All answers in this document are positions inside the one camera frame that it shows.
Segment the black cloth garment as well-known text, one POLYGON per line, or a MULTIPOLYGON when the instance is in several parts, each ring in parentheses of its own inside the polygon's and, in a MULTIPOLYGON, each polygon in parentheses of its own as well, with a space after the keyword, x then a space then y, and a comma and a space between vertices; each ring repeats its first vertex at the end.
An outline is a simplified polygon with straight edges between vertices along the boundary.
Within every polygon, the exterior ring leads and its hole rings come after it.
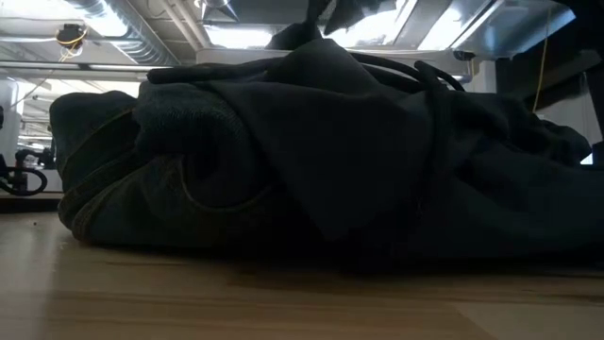
POLYGON ((340 29, 348 29, 382 9, 396 10, 396 0, 308 0, 305 20, 288 25, 265 46, 295 50, 340 29))

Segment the dark blue denim jeans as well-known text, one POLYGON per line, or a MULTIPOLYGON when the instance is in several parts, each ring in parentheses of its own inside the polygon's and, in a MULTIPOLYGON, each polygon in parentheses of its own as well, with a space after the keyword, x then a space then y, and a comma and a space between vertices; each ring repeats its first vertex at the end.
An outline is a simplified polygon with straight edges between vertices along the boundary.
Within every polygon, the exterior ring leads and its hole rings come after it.
POLYGON ((119 247, 287 250, 321 240, 284 186, 223 181, 225 163, 197 176, 194 154, 141 151, 134 97, 69 93, 53 102, 63 199, 59 219, 74 237, 119 247))

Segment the dark knit garment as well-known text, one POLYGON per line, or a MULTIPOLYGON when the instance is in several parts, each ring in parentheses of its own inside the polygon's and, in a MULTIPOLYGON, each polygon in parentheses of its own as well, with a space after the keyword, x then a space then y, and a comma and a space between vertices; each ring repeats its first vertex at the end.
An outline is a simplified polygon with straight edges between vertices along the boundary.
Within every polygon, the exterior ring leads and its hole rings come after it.
POLYGON ((237 159, 254 154, 243 120, 218 94, 191 83, 141 84, 133 119, 139 151, 147 154, 208 154, 237 159))

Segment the silver metal ceiling cone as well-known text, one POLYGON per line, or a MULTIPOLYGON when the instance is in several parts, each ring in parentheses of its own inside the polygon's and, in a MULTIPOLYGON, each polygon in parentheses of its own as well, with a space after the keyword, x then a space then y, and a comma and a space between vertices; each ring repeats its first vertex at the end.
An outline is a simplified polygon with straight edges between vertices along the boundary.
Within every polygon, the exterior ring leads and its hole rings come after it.
POLYGON ((227 18, 235 22, 239 21, 237 13, 230 5, 230 0, 193 0, 193 3, 201 10, 203 20, 208 19, 213 11, 219 11, 227 18))

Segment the black ceiling device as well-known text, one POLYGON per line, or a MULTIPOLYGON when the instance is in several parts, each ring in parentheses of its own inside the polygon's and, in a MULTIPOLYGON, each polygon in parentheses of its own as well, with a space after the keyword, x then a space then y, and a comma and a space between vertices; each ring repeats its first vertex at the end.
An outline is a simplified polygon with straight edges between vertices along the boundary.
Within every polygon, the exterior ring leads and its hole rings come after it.
POLYGON ((57 31, 55 40, 61 47, 68 50, 77 50, 83 44, 87 34, 88 28, 85 25, 64 24, 63 27, 57 31))

